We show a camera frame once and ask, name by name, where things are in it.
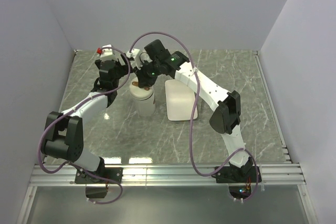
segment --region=marble tabletop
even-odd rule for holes
[[[240,93],[241,133],[256,160],[284,162],[280,137],[252,51],[191,50],[191,54],[201,72],[219,86]],[[98,55],[90,51],[77,52],[61,111],[74,106],[90,92],[98,77],[96,58]],[[85,147],[104,157],[107,163],[190,162],[189,121],[172,122],[167,118],[164,83],[169,78],[158,77],[154,86],[156,111],[151,117],[140,117],[136,113],[128,84],[121,88],[114,103],[85,125]],[[218,163],[228,156],[222,137],[209,125],[211,115],[209,106],[200,101],[193,133],[197,163]],[[61,160],[47,158],[47,164],[59,163]]]

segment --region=white lid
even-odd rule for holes
[[[131,84],[130,84],[130,93],[131,95],[136,98],[137,100],[146,100],[148,99],[149,97],[151,97],[151,95],[153,94],[154,92],[154,88],[153,87],[149,87],[149,88],[139,88],[138,86],[135,86],[133,85],[133,82],[138,82],[138,78],[134,78],[132,81],[131,81]]]

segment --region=floor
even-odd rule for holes
[[[219,86],[240,93],[241,133],[256,160],[284,162],[281,141],[253,52],[191,50],[191,54],[201,72]],[[98,77],[96,58],[98,55],[91,51],[77,52],[61,111],[74,106],[90,92]],[[164,82],[168,79],[160,76],[154,86],[156,112],[149,118],[137,115],[128,85],[121,88],[115,102],[85,125],[85,147],[108,158],[107,163],[189,162],[189,122],[171,122],[166,115]],[[194,123],[195,161],[221,162],[228,154],[223,139],[208,123],[212,111],[204,102],[199,102],[198,109],[199,116]],[[61,160],[47,158],[47,164],[59,163]]]

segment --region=gray wall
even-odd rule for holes
[[[75,49],[159,30],[190,48],[260,49],[286,0],[47,0]],[[150,39],[144,40],[144,46]],[[167,46],[177,47],[169,40]]]
[[[0,222],[14,223],[74,53],[46,0],[0,0]]]
[[[335,38],[336,0],[288,0],[261,49],[289,153],[323,224],[336,220]]]

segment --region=white canister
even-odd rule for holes
[[[138,87],[138,78],[134,78],[129,86],[137,113],[150,116],[155,112],[155,95],[153,87]]]

